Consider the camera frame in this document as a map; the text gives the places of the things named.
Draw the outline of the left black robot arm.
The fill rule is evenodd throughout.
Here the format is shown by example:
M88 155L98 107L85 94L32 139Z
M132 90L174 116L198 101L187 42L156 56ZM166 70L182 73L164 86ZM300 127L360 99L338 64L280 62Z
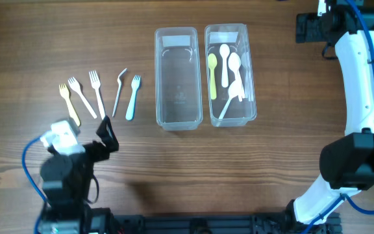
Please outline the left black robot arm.
M109 159L110 150L93 141L82 153L65 155L54 147L40 170L49 207L42 210L42 233L113 233L110 209L92 209L88 199L94 164Z

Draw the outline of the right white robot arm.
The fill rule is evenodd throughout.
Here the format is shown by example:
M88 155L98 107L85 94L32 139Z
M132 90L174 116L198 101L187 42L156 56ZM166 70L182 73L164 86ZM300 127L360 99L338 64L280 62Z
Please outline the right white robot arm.
M336 208L374 185L374 9L362 1L320 1L317 12L297 16L295 39L335 49L345 88L345 135L323 148L320 174L302 196L281 213L255 218L308 233L335 224Z

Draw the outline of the light blue plastic fork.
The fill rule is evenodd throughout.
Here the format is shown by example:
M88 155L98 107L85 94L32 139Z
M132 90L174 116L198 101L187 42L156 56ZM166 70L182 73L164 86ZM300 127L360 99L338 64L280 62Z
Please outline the light blue plastic fork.
M132 88L132 94L131 94L131 99L129 101L129 105L126 111L125 118L126 120L130 121L134 118L134 108L135 108L135 102L136 102L136 95L137 91L140 87L141 84L141 76L140 75L135 75L132 83L131 83L131 88Z

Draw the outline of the white short plastic fork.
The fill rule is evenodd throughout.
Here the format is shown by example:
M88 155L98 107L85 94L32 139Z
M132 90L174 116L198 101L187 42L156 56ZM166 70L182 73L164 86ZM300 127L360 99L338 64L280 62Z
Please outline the white short plastic fork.
M96 119L97 115L96 115L94 109L92 108L92 106L90 105L90 103L88 102L88 100L86 99L86 97L84 96L84 94L82 92L82 86L81 86L80 82L78 82L78 80L76 80L76 78L70 77L68 79L68 84L69 84L70 88L79 95L79 97L81 98L82 102L84 103L85 107L88 109L88 111L92 115L92 117L94 119Z

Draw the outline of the yellow plastic fork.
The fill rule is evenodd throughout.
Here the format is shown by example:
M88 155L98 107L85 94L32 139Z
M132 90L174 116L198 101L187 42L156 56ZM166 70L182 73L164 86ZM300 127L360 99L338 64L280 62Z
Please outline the yellow plastic fork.
M79 127L81 125L81 121L76 113L76 110L70 100L70 92L69 92L69 89L68 87L66 86L65 83L63 84L59 84L59 92L60 92L60 95L64 98L65 102L66 102L66 105L68 107L68 112L69 112L69 116L71 118L73 118L73 120L75 121L75 123L77 124L77 126Z

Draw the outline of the white ribbed spoon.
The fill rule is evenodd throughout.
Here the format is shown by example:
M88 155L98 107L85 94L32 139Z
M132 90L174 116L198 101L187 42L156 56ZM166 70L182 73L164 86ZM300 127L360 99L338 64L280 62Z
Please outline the white ribbed spoon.
M239 96L241 93L242 93L242 84L241 84L241 82L239 82L237 80L233 81L230 84L229 88L228 88L228 96L229 96L229 98L228 98L228 100L227 100L227 102L226 102L226 104L225 104L225 106L224 106L221 114L219 115L219 118L218 118L219 120L223 119L223 117L225 116L225 114L227 112L227 109L228 109L231 101L235 97Z

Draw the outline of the white long plastic fork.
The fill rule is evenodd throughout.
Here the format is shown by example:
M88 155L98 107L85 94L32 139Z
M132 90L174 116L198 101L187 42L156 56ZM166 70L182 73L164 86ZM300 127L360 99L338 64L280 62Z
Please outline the white long plastic fork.
M101 115L101 118L104 119L106 116L106 113L105 113L105 107L103 105L103 100L102 100L101 92L100 92L101 82L100 82L99 76L95 70L89 71L89 76L90 76L90 82L91 82L92 88L95 90L95 93L96 93L99 113Z

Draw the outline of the yellow plastic spoon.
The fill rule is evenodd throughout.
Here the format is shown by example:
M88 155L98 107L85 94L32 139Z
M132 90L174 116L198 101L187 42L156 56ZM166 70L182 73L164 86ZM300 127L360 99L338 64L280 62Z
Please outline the yellow plastic spoon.
M208 68L210 70L210 97L211 100L217 98L217 90L216 90L216 79L215 79L215 68L217 66L217 58L215 54L211 53L208 55Z

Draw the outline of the white small spoon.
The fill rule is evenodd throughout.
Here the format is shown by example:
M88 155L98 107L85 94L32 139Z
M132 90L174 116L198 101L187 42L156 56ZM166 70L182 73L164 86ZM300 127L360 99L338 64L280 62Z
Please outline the white small spoon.
M227 59L230 55L230 49L227 44L221 44L219 53L222 58L222 72L221 72L221 85L223 88L227 88L229 85L229 77L227 71Z

